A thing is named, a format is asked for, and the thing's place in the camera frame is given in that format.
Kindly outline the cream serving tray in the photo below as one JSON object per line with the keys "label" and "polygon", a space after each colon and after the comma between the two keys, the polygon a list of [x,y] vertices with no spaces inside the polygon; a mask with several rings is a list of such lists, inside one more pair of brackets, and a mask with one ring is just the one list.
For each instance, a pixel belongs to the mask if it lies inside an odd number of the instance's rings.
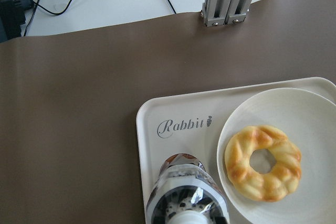
{"label": "cream serving tray", "polygon": [[222,159],[217,156],[217,146],[224,124],[248,98],[278,88],[313,92],[335,104],[335,85],[327,79],[311,77],[155,98],[142,105],[136,126],[143,201],[148,202],[164,161],[177,153],[197,157],[226,197],[217,167]]}

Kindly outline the white plate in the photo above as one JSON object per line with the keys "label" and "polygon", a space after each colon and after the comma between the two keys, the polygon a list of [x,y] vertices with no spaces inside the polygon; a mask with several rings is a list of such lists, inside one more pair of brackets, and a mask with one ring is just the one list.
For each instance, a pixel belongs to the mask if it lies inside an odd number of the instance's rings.
{"label": "white plate", "polygon": [[260,92],[226,120],[217,146],[223,157],[229,139],[248,125],[281,129],[302,153],[302,179],[284,199],[257,202],[243,197],[218,164],[231,223],[335,223],[335,104],[313,92],[278,88]]}

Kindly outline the Suntory tea bottle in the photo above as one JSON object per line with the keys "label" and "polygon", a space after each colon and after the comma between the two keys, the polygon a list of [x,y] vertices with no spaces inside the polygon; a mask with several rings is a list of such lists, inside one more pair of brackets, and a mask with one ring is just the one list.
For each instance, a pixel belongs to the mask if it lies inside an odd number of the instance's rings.
{"label": "Suntory tea bottle", "polygon": [[146,205],[147,223],[229,223],[227,202],[201,161],[179,153],[169,157]]}

